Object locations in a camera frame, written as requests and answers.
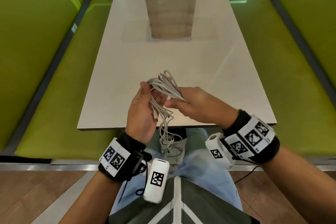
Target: white cable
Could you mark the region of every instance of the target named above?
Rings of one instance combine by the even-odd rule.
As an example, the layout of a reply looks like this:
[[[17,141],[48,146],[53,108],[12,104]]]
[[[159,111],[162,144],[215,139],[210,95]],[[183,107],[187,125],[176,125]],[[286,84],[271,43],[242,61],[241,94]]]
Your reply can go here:
[[[165,70],[163,74],[160,73],[157,78],[149,79],[147,83],[152,85],[153,88],[157,91],[166,94],[170,98],[176,98],[185,101],[174,77],[168,70]],[[183,140],[183,138],[180,135],[168,132],[168,124],[171,120],[174,119],[173,112],[159,105],[153,98],[153,96],[150,98],[149,103],[153,108],[154,118],[157,118],[157,113],[162,118],[162,123],[159,126],[160,142],[164,146],[162,149],[162,153],[169,152],[170,149],[176,148],[180,152],[178,155],[180,155],[183,149],[181,147],[176,147],[175,145],[171,144],[174,142],[174,136],[180,137],[181,140]]]

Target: white table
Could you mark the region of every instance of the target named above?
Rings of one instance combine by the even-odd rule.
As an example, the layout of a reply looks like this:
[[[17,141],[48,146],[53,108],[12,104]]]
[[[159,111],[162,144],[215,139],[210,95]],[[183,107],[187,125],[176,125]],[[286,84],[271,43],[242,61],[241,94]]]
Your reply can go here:
[[[165,69],[179,86],[276,123],[229,0],[196,0],[192,37],[178,40],[151,38],[145,0],[113,0],[77,128],[124,128],[139,83]],[[204,126],[174,116],[171,126]]]

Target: transparent container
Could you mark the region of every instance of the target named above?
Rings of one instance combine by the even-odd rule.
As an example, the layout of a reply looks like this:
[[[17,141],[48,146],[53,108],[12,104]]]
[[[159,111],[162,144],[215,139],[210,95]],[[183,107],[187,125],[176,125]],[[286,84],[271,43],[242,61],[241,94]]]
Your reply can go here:
[[[146,0],[153,38],[191,36],[196,0]]]

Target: green bench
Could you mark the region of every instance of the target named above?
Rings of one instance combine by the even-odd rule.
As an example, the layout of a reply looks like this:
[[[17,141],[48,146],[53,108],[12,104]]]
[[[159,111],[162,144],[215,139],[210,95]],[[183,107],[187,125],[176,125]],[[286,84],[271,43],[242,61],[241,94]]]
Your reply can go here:
[[[281,143],[304,155],[336,155],[336,110],[270,0],[232,3],[278,124]],[[334,0],[280,0],[336,80]]]
[[[0,17],[0,151],[20,124],[84,0],[4,0]],[[118,131],[79,131],[112,0],[92,0],[15,152],[28,158],[98,159]]]

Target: pants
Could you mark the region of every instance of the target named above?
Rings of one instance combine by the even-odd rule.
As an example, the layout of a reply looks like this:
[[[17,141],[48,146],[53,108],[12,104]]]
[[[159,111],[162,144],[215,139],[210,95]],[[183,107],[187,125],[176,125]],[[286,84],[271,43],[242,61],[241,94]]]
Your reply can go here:
[[[203,128],[187,128],[183,162],[174,174],[168,175],[168,179],[174,176],[185,177],[236,208],[243,210],[238,191],[229,171],[217,165],[205,146],[207,137]],[[146,151],[153,156],[153,159],[163,159],[158,131],[155,131],[153,138],[147,144]],[[137,199],[138,196],[135,192],[137,189],[145,187],[145,175],[137,175],[128,182],[124,195],[118,204],[124,185],[125,182],[117,195],[111,214]]]

